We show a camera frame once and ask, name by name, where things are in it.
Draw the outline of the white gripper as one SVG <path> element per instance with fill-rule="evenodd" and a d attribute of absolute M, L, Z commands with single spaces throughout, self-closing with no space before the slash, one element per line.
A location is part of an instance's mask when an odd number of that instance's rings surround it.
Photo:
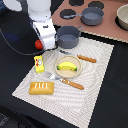
<path fill-rule="evenodd" d="M 52 23 L 52 19 L 45 22 L 34 22 L 33 29 L 37 33 L 45 50 L 53 49 L 55 47 L 56 30 Z"/>

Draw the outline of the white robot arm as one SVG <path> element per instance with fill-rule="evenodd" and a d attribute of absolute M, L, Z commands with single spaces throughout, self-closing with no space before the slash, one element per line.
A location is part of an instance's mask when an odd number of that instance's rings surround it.
<path fill-rule="evenodd" d="M 45 50 L 55 47 L 56 31 L 51 18 L 51 0 L 3 0 L 3 2 L 10 10 L 24 10 L 28 13 L 32 28 Z"/>

